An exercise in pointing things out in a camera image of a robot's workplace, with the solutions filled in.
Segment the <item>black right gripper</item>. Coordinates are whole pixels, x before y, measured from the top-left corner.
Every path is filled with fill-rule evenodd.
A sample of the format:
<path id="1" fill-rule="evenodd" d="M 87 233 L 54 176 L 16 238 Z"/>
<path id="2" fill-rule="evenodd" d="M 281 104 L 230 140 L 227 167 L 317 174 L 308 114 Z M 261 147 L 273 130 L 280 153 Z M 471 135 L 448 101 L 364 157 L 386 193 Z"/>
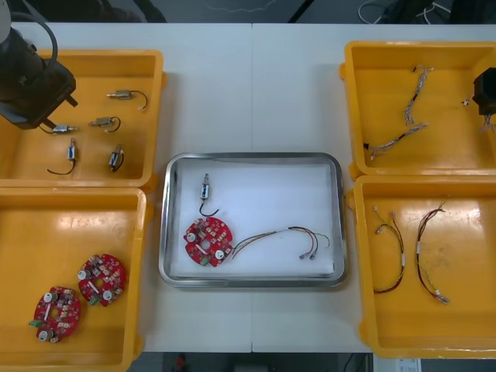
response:
<path id="1" fill-rule="evenodd" d="M 496 68 L 489 67 L 474 80 L 474 102 L 480 115 L 494 115 L 496 102 Z"/>

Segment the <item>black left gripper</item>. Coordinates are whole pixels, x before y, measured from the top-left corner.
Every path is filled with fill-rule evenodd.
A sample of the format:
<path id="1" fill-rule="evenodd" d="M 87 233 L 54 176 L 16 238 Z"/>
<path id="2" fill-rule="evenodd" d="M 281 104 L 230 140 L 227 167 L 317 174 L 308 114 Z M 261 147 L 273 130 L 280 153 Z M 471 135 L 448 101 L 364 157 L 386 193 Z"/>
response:
<path id="1" fill-rule="evenodd" d="M 54 134 L 56 125 L 48 117 L 65 101 L 72 107 L 74 75 L 59 63 L 47 70 L 46 60 L 1 67 L 1 117 L 19 129 L 40 128 Z"/>

